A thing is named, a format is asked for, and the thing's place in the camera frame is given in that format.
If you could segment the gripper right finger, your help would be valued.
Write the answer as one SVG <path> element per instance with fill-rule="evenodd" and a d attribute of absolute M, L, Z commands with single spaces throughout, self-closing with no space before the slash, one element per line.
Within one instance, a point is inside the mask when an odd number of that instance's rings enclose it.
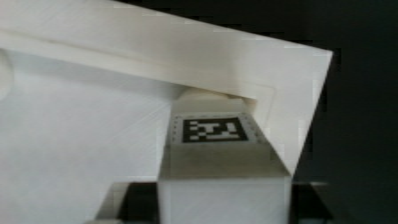
<path fill-rule="evenodd" d="M 324 182 L 292 185 L 290 224 L 349 224 L 345 209 Z"/>

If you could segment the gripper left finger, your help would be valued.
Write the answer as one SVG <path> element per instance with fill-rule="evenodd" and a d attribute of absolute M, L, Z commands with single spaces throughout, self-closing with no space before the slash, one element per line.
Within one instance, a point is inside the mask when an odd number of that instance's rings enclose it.
<path fill-rule="evenodd" d="M 88 224 L 161 224 L 155 182 L 116 182 Z"/>

